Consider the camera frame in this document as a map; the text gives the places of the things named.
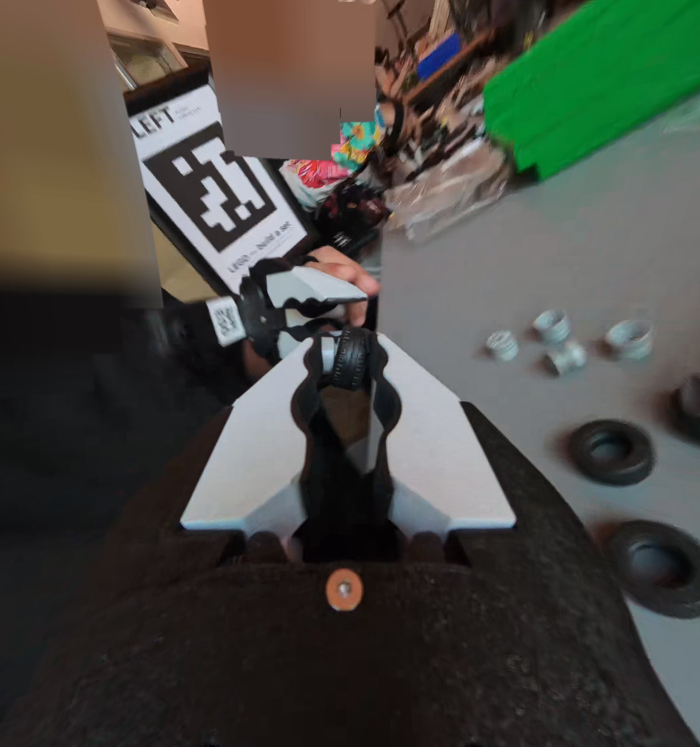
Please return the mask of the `blue crate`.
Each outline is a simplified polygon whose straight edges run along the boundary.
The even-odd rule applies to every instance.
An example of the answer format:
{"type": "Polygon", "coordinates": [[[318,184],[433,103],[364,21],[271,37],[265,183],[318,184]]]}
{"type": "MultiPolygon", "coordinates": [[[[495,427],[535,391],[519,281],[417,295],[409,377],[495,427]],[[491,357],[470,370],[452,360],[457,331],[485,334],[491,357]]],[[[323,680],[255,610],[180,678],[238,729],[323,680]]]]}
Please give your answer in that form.
{"type": "Polygon", "coordinates": [[[435,41],[421,53],[416,65],[416,77],[419,81],[426,81],[451,60],[453,60],[463,48],[460,34],[448,33],[440,40],[435,41]]]}

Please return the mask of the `small black toy tyre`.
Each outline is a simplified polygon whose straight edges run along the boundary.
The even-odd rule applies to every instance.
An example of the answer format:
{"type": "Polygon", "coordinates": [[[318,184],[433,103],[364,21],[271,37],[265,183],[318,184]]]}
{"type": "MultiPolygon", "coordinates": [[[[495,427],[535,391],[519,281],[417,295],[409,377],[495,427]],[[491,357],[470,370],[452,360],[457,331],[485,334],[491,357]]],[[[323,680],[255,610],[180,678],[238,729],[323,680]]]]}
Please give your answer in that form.
{"type": "Polygon", "coordinates": [[[371,390],[369,361],[377,333],[365,327],[345,326],[335,336],[334,362],[327,375],[329,386],[344,391],[371,390]]]}

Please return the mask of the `person's left hand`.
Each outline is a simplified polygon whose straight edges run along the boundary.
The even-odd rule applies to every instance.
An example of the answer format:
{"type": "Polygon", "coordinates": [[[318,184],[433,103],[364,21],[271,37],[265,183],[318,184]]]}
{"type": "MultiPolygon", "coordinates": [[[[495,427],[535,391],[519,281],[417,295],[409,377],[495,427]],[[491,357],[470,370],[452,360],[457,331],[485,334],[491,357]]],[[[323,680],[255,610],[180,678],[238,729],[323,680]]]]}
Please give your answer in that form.
{"type": "Polygon", "coordinates": [[[377,277],[333,247],[317,248],[307,257],[311,257],[308,260],[308,266],[354,285],[356,289],[365,294],[364,300],[343,305],[344,321],[354,327],[368,326],[369,307],[375,307],[378,294],[382,289],[377,277]]]}

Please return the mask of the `clear plastic bag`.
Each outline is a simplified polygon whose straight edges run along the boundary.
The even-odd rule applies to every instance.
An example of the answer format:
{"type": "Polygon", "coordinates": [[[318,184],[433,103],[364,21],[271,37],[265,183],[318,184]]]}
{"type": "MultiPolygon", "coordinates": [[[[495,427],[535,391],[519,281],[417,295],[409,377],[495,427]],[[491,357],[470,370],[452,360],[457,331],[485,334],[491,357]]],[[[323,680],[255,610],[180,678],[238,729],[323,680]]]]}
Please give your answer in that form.
{"type": "Polygon", "coordinates": [[[509,155],[484,137],[384,194],[390,233],[421,243],[491,207],[510,188],[509,155]]]}

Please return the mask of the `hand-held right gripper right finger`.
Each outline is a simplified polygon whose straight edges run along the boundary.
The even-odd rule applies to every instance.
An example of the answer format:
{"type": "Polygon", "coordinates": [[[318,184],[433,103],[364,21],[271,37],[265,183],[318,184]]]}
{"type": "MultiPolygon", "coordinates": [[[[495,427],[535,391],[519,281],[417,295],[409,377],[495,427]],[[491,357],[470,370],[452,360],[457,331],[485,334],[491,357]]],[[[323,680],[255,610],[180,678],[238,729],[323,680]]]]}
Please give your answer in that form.
{"type": "Polygon", "coordinates": [[[459,397],[387,336],[378,340],[401,402],[386,438],[391,522],[407,537],[512,529],[515,513],[459,397]]]}

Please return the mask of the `green plastic box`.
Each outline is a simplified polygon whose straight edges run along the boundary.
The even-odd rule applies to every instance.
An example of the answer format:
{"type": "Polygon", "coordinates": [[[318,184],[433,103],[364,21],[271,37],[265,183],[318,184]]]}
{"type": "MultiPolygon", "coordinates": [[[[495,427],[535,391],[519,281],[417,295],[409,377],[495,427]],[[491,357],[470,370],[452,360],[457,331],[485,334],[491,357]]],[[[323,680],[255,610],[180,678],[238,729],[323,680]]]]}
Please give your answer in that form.
{"type": "Polygon", "coordinates": [[[700,1],[595,1],[485,85],[485,131],[548,179],[700,93],[700,1]]]}

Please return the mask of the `large black toy tyre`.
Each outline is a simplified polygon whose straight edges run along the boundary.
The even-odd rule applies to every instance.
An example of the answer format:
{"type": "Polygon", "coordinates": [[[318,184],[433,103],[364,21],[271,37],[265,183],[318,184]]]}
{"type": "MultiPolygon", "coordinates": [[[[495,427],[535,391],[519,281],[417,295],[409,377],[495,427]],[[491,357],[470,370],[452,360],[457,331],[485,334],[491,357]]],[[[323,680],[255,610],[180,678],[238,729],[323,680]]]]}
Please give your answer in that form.
{"type": "Polygon", "coordinates": [[[617,524],[602,544],[623,591],[641,607],[673,619],[700,618],[700,543],[657,521],[617,524]]]}
{"type": "Polygon", "coordinates": [[[588,480],[617,488],[643,482],[656,464],[655,447],[646,431],[614,418],[578,426],[569,435],[568,452],[588,480]]]}
{"type": "Polygon", "coordinates": [[[679,387],[670,396],[670,424],[681,437],[700,446],[700,417],[691,417],[682,412],[679,401],[679,387]]]}

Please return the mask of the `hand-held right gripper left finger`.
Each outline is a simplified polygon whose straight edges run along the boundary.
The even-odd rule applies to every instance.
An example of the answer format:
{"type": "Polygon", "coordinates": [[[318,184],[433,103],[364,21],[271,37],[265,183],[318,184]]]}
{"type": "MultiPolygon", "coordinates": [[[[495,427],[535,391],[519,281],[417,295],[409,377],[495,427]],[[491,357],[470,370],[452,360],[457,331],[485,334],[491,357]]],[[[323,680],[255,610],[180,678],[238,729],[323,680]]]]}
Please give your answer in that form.
{"type": "Polygon", "coordinates": [[[309,376],[305,357],[314,345],[300,343],[233,404],[180,517],[183,528],[291,537],[304,523],[299,480],[307,438],[292,399],[309,376]]]}

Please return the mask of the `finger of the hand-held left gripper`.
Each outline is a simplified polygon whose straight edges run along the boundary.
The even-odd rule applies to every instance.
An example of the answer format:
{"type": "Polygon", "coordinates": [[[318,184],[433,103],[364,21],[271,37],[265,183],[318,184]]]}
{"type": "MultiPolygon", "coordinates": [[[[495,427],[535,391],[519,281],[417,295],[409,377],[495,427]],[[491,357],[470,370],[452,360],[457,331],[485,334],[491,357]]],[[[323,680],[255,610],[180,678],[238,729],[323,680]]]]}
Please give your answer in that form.
{"type": "Polygon", "coordinates": [[[343,319],[334,317],[302,317],[300,321],[304,323],[283,328],[278,333],[278,360],[287,358],[305,340],[321,334],[338,335],[345,326],[343,319]]]}
{"type": "Polygon", "coordinates": [[[308,265],[267,275],[265,289],[276,309],[289,309],[308,318],[337,315],[339,309],[368,300],[357,286],[308,265]]]}

